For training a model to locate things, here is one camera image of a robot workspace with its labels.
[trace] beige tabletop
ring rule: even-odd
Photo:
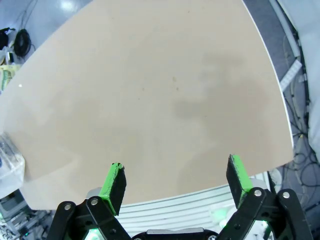
[[[23,65],[0,130],[26,160],[33,209],[81,203],[111,163],[125,204],[227,183],[292,159],[270,58],[241,0],[94,0]]]

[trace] blue-gray floor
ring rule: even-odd
[[[77,13],[91,0],[0,0],[0,29],[11,27],[26,28],[32,44],[37,49],[67,19]],[[269,1],[244,0],[268,49],[276,74],[281,79],[295,57],[283,28]],[[34,49],[25,57],[32,55]],[[288,114],[295,133],[295,158],[286,166],[279,167],[283,176],[282,188],[292,188],[299,196],[301,205],[306,211],[312,229],[320,227],[320,206],[308,210],[320,200],[320,191],[316,186],[320,183],[320,169],[308,144],[305,125],[297,122],[294,110],[298,106],[300,112],[305,108],[305,85],[299,81],[301,72],[296,78],[294,89],[288,88],[284,96],[287,99]]]

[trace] screw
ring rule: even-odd
[[[262,195],[262,192],[261,192],[260,190],[255,190],[255,191],[254,191],[254,195],[255,195],[256,197],[260,197],[260,196]]]
[[[65,206],[64,206],[64,210],[69,210],[71,208],[71,204],[70,203],[67,203]]]
[[[290,194],[285,191],[284,193],[282,193],[282,196],[285,198],[285,199],[288,199],[290,197]]]
[[[211,235],[208,237],[208,240],[215,240],[216,239],[216,236],[215,235]]]
[[[91,200],[91,205],[94,206],[98,203],[98,199],[97,198],[94,198]]]

